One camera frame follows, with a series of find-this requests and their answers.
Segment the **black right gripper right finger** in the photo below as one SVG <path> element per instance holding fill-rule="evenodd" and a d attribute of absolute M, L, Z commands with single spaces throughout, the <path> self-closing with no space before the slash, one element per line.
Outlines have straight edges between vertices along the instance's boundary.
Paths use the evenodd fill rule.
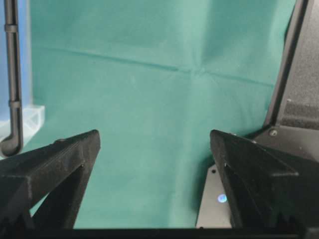
<path fill-rule="evenodd" d="M 234 227 L 319 227 L 317 162 L 219 130 L 211 131 L 210 146 Z"/>

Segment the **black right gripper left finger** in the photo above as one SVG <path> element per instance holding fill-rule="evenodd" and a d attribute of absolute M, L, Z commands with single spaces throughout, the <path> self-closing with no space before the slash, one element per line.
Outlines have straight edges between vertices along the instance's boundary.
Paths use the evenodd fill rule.
<path fill-rule="evenodd" d="M 0 162 L 0 229 L 74 227 L 100 151 L 97 130 Z"/>

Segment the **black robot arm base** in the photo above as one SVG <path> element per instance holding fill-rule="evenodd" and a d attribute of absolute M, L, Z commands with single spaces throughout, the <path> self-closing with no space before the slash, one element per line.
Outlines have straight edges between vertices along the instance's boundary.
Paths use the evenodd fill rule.
<path fill-rule="evenodd" d="M 257 131 L 238 137 L 319 163 L 318 1 L 296 2 L 264 124 Z M 236 228 L 215 162 L 207 171 L 196 227 Z M 319 228 L 305 229 L 315 234 L 319 231 Z"/>

